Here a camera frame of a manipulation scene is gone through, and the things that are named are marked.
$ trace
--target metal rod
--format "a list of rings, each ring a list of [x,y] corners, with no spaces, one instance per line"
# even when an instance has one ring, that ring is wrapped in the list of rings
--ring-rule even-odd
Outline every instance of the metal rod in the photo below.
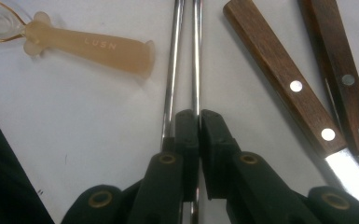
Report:
[[[193,0],[193,76],[192,107],[194,118],[200,128],[200,58],[202,40],[202,0]],[[199,223],[200,186],[197,185],[196,198],[191,203],[190,223]]]
[[[173,33],[171,36],[171,52],[168,67],[167,89],[165,92],[164,115],[162,123],[162,143],[165,137],[171,136],[171,123],[173,118],[173,95],[178,65],[178,50],[180,44],[180,33],[182,26],[184,0],[175,0],[173,13]]]

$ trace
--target white table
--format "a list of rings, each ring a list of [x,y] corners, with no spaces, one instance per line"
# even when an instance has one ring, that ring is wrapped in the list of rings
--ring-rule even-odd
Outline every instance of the white table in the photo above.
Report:
[[[141,179],[159,152],[173,2],[16,1],[22,16],[43,10],[55,27],[156,45],[151,77],[141,79],[56,49],[31,58],[24,39],[0,44],[0,128],[55,222],[84,190]],[[264,157],[293,190],[326,185],[320,159],[225,19],[226,2],[203,3],[201,108],[220,113],[242,150]],[[255,3],[330,108],[297,1]],[[359,72],[359,1],[338,5]],[[186,1],[174,113],[191,106],[191,17]],[[201,223],[229,223],[225,201],[205,191],[200,209]]]

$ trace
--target brown wooden knife handle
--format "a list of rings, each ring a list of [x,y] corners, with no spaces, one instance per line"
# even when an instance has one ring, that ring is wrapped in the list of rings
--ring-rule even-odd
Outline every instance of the brown wooden knife handle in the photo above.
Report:
[[[359,76],[337,2],[299,0],[298,3],[342,131],[350,148],[359,152]]]
[[[338,127],[251,0],[231,0],[224,13],[272,87],[323,157],[346,147]],[[333,139],[324,139],[333,132]]]

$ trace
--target beige silicone handle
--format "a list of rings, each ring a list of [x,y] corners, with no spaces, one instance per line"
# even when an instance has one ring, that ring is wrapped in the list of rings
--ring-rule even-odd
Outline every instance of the beige silicone handle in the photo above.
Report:
[[[24,50],[37,55],[45,48],[56,48],[119,70],[149,77],[154,64],[153,41],[67,31],[53,28],[44,12],[35,14],[25,26]]]

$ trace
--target knife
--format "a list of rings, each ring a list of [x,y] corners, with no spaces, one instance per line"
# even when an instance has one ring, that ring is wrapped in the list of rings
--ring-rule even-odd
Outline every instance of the knife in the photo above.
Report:
[[[359,164],[253,1],[231,0],[223,11],[315,151],[324,158],[343,188],[359,200]]]
[[[299,0],[341,129],[359,161],[359,75],[335,0]]]

